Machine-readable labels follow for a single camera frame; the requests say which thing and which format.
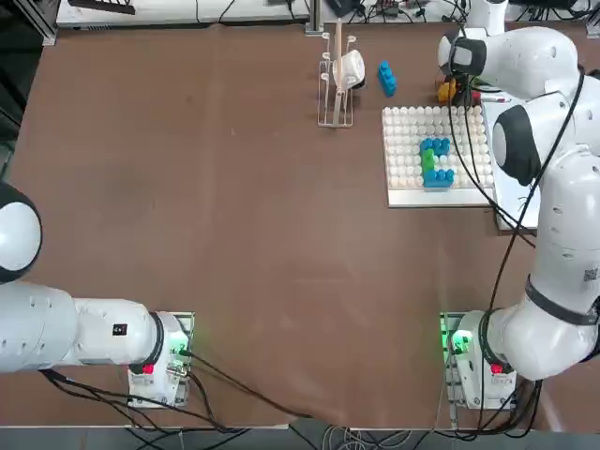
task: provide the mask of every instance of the floor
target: floor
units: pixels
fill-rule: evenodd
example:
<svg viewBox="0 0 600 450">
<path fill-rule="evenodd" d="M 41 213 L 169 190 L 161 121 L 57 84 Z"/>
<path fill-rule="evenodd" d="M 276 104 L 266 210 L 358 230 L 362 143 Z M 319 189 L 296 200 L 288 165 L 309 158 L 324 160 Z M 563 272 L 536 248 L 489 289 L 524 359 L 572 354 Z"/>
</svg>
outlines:
<svg viewBox="0 0 600 450">
<path fill-rule="evenodd" d="M 323 433 L 326 425 L 316 420 L 301 420 L 293 424 L 307 439 L 321 448 Z M 402 448 L 413 450 L 414 446 L 424 431 L 415 431 Z M 374 433 L 375 437 L 382 439 L 389 432 Z M 147 439 L 157 436 L 156 433 L 146 433 Z M 159 448 L 164 450 L 206 449 L 222 441 L 224 438 L 215 432 L 192 432 L 179 437 L 177 435 L 167 438 L 159 443 Z M 41 448 L 45 443 L 52 441 L 53 448 L 62 450 L 104 450 L 118 448 L 133 450 L 139 442 L 119 428 L 36 428 L 36 429 L 3 429 L 0 430 L 0 443 L 6 450 L 28 450 Z M 475 442 L 458 442 L 447 438 L 429 435 L 419 445 L 419 450 L 431 449 L 486 449 L 486 450 L 559 450 L 570 448 L 572 450 L 587 450 L 598 448 L 600 436 L 573 435 L 557 433 L 532 432 L 526 438 L 514 440 L 505 436 L 482 437 Z M 308 443 L 304 442 L 295 433 L 284 429 L 254 429 L 246 435 L 232 440 L 222 447 L 225 450 L 252 450 L 252 449 L 281 449 L 310 450 Z"/>
<path fill-rule="evenodd" d="M 21 94 L 27 98 L 41 56 L 41 37 L 23 19 L 11 0 L 0 0 L 0 67 L 8 74 Z M 14 151 L 23 111 L 8 92 L 0 87 L 0 178 Z M 6 113 L 13 120 L 7 119 Z"/>
<path fill-rule="evenodd" d="M 14 20 L 14 13 L 5 8 L 7 0 L 0 1 L 0 64 L 10 74 L 22 94 L 27 97 L 35 76 L 38 59 L 41 55 L 41 39 L 33 29 L 21 20 Z M 6 91 L 0 88 L 0 107 L 21 121 L 23 112 L 12 102 Z M 18 129 L 0 117 L 0 164 L 14 149 Z M 322 445 L 327 425 L 317 420 L 299 420 L 293 424 L 296 429 L 317 448 Z M 413 449 L 425 431 L 415 431 L 403 444 Z M 146 439 L 157 436 L 156 433 L 139 433 Z M 378 439 L 388 432 L 373 433 Z M 159 449 L 205 449 L 224 438 L 215 432 L 190 432 L 181 436 L 171 436 L 160 442 Z M 52 442 L 53 448 L 63 450 L 104 450 L 106 448 L 135 449 L 140 442 L 121 428 L 2 428 L 0 429 L 0 447 L 3 450 L 29 450 L 46 447 Z M 484 437 L 476 442 L 458 442 L 438 435 L 429 435 L 420 445 L 420 450 L 440 448 L 486 448 L 501 450 L 519 449 L 592 449 L 600 446 L 600 436 L 573 435 L 532 432 L 522 440 L 505 436 Z M 288 429 L 253 429 L 244 436 L 232 440 L 220 448 L 233 449 L 310 449 L 310 445 Z"/>
</svg>

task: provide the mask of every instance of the black band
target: black band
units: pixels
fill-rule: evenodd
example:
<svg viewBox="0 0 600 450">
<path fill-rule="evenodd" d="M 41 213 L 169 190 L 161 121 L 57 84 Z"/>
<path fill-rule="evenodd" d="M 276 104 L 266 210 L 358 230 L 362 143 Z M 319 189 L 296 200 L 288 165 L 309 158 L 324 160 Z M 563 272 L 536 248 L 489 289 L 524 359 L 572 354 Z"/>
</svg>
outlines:
<svg viewBox="0 0 600 450">
<path fill-rule="evenodd" d="M 511 365 L 504 362 L 502 359 L 500 359 L 496 355 L 496 353 L 494 353 L 494 351 L 491 350 L 491 347 L 489 347 L 489 343 L 488 343 L 489 318 L 494 313 L 494 311 L 496 311 L 496 309 L 487 310 L 486 312 L 484 312 L 484 315 L 481 318 L 481 321 L 479 321 L 479 329 L 478 329 L 478 331 L 479 331 L 479 347 L 481 348 L 481 353 L 484 355 L 484 358 L 486 358 L 486 361 L 488 364 L 490 364 L 490 365 L 495 364 L 497 366 L 502 367 L 502 373 L 510 373 L 514 370 L 511 367 Z"/>
<path fill-rule="evenodd" d="M 497 124 L 504 131 L 506 159 L 502 170 L 528 186 L 542 169 L 537 146 L 533 138 L 532 123 L 525 108 L 514 106 L 498 116 Z"/>
<path fill-rule="evenodd" d="M 527 282 L 525 283 L 525 293 L 529 297 L 529 299 L 534 302 L 540 309 L 543 309 L 550 316 L 556 317 L 557 319 L 571 323 L 572 325 L 587 325 L 587 326 L 596 326 L 598 324 L 598 313 L 596 311 L 595 305 L 598 302 L 594 303 L 594 306 L 590 310 L 588 314 L 579 314 L 578 312 L 574 312 L 570 309 L 562 307 L 557 303 L 554 303 L 552 300 L 547 298 L 541 292 L 539 292 L 532 285 L 531 276 L 527 276 Z"/>
<path fill-rule="evenodd" d="M 140 364 L 130 364 L 129 368 L 133 373 L 140 374 L 143 372 L 142 368 L 148 365 L 154 365 L 157 363 L 162 351 L 162 346 L 165 341 L 165 329 L 162 325 L 158 314 L 156 312 L 149 312 L 150 317 L 154 320 L 154 324 L 157 327 L 157 341 L 154 344 L 154 349 L 150 352 L 150 355 Z"/>
</svg>

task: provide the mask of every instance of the blue toy block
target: blue toy block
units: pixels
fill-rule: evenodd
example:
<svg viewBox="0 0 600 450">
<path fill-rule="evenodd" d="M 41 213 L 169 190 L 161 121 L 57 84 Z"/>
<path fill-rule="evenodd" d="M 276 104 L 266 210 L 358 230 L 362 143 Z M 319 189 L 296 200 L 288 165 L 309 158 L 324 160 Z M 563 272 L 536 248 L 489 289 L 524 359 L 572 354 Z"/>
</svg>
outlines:
<svg viewBox="0 0 600 450">
<path fill-rule="evenodd" d="M 420 150 L 419 153 L 423 153 L 429 148 L 433 148 L 433 141 L 430 138 L 424 139 L 423 141 L 421 141 L 421 144 L 419 145 L 419 150 Z"/>
<path fill-rule="evenodd" d="M 450 152 L 450 140 L 447 138 L 426 138 L 419 145 L 420 153 L 425 152 L 428 148 L 433 149 L 433 154 L 436 157 L 448 155 Z"/>
<path fill-rule="evenodd" d="M 440 144 L 440 154 L 438 157 L 442 155 L 448 155 L 450 152 L 450 140 L 448 138 L 443 138 L 442 143 Z"/>
<path fill-rule="evenodd" d="M 379 81 L 382 84 L 385 96 L 393 97 L 396 93 L 396 88 L 398 87 L 398 81 L 392 73 L 392 69 L 387 61 L 383 61 L 381 64 L 379 64 L 377 78 L 379 78 Z"/>
<path fill-rule="evenodd" d="M 450 188 L 454 183 L 454 171 L 427 171 L 423 174 L 425 188 Z"/>
</svg>

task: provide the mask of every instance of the brown table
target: brown table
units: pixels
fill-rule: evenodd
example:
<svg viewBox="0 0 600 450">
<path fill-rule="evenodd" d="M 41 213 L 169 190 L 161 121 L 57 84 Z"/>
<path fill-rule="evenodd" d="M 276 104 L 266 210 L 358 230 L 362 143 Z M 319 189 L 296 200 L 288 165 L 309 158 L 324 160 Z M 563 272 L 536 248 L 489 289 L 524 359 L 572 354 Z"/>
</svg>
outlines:
<svg viewBox="0 0 600 450">
<path fill-rule="evenodd" d="M 316 125 L 323 42 L 300 27 L 61 34 L 42 55 L 11 175 L 44 224 L 27 279 L 195 311 L 197 352 L 323 420 L 432 427 L 438 313 L 485 308 L 507 244 L 488 210 L 386 206 L 381 109 L 433 101 L 447 28 L 355 26 L 367 87 L 354 127 L 338 131 Z M 563 29 L 583 64 L 600 65 L 582 25 Z M 392 99 L 375 75 L 383 59 Z M 498 305 L 520 298 L 532 260 L 518 243 Z M 120 367 L 64 372 L 127 390 Z M 548 380 L 537 426 L 600 430 L 599 375 L 600 360 Z M 291 420 L 202 378 L 228 424 Z M 3 375 L 0 392 L 2 425 L 124 423 L 36 373 Z M 197 397 L 189 408 L 202 410 Z"/>
</svg>

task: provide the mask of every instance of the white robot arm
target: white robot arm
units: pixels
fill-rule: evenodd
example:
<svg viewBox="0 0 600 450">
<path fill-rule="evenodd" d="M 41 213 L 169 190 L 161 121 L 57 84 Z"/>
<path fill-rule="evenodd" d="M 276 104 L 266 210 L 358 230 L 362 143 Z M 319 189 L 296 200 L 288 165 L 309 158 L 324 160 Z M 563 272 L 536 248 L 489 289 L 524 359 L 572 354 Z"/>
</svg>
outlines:
<svg viewBox="0 0 600 450">
<path fill-rule="evenodd" d="M 492 133 L 496 162 L 527 186 L 540 176 L 574 102 L 578 54 L 573 42 L 555 30 L 530 27 L 503 33 L 506 4 L 473 1 L 478 12 L 473 19 L 469 16 L 466 37 L 444 36 L 438 62 L 448 74 L 472 75 L 527 100 L 501 114 Z M 457 355 L 470 407 L 480 407 L 482 353 L 483 400 L 485 407 L 493 408 L 512 392 L 514 385 L 496 387 L 510 377 L 514 380 L 513 370 L 529 380 L 542 380 L 597 349 L 599 125 L 600 80 L 586 76 L 574 113 L 540 180 L 535 261 L 520 303 L 491 314 L 471 311 L 461 320 L 458 335 L 472 338 L 472 345 Z"/>
<path fill-rule="evenodd" d="M 74 299 L 16 281 L 34 264 L 41 243 L 36 207 L 0 182 L 0 373 L 126 365 L 132 394 L 173 405 L 185 375 L 178 351 L 188 349 L 182 324 L 128 300 Z"/>
</svg>

